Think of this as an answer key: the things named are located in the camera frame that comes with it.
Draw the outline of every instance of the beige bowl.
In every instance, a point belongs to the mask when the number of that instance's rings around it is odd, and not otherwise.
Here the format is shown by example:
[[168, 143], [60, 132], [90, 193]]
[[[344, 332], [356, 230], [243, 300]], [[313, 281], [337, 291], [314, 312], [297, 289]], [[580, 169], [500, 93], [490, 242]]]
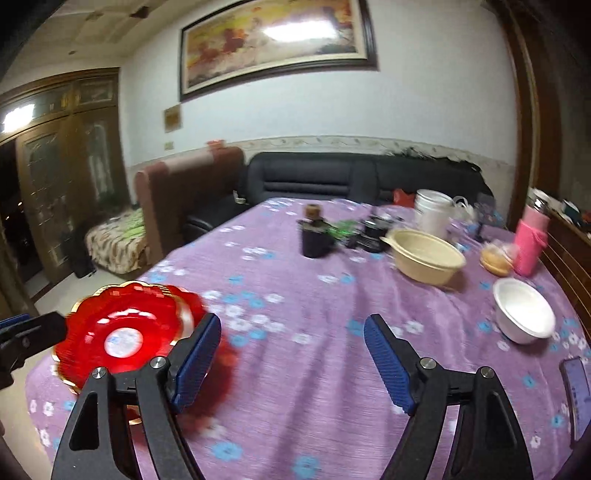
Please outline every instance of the beige bowl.
[[457, 248], [418, 230], [390, 230], [382, 240], [392, 247], [397, 268], [422, 283], [445, 285], [466, 265]]

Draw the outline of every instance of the table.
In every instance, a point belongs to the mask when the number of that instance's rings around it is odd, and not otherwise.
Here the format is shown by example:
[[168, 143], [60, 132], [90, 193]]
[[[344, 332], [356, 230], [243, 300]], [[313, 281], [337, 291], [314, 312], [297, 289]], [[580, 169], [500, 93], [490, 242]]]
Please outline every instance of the table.
[[[446, 368], [494, 368], [521, 424], [535, 478], [550, 479], [570, 454], [558, 363], [572, 355], [586, 362], [591, 351], [548, 271], [540, 265], [530, 280], [550, 302], [557, 330], [547, 342], [519, 346], [495, 326], [496, 277], [478, 264], [476, 242], [462, 240], [463, 289], [441, 290], [404, 277], [387, 255], [340, 248], [320, 260], [302, 257], [296, 220], [303, 204], [269, 200], [172, 252], [140, 278], [200, 293], [241, 352], [233, 390], [216, 417], [179, 417], [208, 480], [380, 477], [408, 417], [392, 405], [363, 341], [363, 321], [372, 313], [420, 356]], [[345, 200], [323, 207], [330, 220], [370, 211]], [[393, 206], [379, 211], [413, 215]], [[31, 418], [50, 459], [74, 402], [52, 372], [47, 358], [26, 384]], [[450, 407], [430, 479], [442, 476], [456, 420], [457, 407]], [[132, 431], [142, 474], [155, 479], [141, 427]]]

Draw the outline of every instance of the red object on sofa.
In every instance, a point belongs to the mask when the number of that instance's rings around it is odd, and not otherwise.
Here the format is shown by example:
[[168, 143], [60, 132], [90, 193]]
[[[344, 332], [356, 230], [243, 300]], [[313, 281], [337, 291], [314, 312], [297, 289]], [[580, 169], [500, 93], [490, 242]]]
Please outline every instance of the red object on sofa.
[[414, 208], [416, 193], [406, 193], [403, 189], [396, 189], [392, 192], [392, 196], [394, 197], [394, 205]]

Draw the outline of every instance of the wooden headboard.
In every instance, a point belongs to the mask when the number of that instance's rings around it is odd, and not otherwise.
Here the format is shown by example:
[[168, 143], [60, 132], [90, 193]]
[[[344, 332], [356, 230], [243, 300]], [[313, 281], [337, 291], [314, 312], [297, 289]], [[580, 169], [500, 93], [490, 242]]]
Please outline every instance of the wooden headboard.
[[591, 240], [551, 212], [548, 248], [542, 254], [542, 262], [566, 293], [591, 343]]

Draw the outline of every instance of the white bowl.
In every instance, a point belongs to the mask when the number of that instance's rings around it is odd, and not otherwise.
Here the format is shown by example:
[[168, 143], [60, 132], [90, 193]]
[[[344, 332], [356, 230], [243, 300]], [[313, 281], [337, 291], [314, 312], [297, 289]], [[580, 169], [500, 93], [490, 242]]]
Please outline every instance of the white bowl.
[[495, 282], [492, 291], [496, 324], [515, 343], [525, 345], [552, 335], [556, 317], [535, 288], [515, 278], [502, 278]]

